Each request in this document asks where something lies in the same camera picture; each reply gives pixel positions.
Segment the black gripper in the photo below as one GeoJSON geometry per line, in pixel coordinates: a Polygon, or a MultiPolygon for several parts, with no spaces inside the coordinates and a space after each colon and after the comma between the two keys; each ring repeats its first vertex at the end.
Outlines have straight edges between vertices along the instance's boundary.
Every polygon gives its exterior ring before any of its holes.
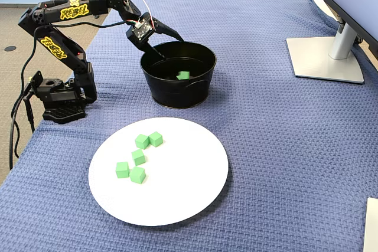
{"type": "MultiPolygon", "coordinates": [[[[158,19],[154,18],[154,31],[158,34],[165,34],[170,37],[175,38],[178,41],[184,42],[183,38],[179,35],[176,30],[170,28],[169,26],[163,24],[158,19]]],[[[145,30],[143,28],[137,29],[135,27],[130,27],[127,32],[126,36],[127,39],[139,50],[143,51],[144,53],[152,53],[154,55],[158,55],[160,58],[165,58],[159,51],[157,51],[154,47],[152,47],[148,43],[148,33],[149,30],[145,30]]]]}

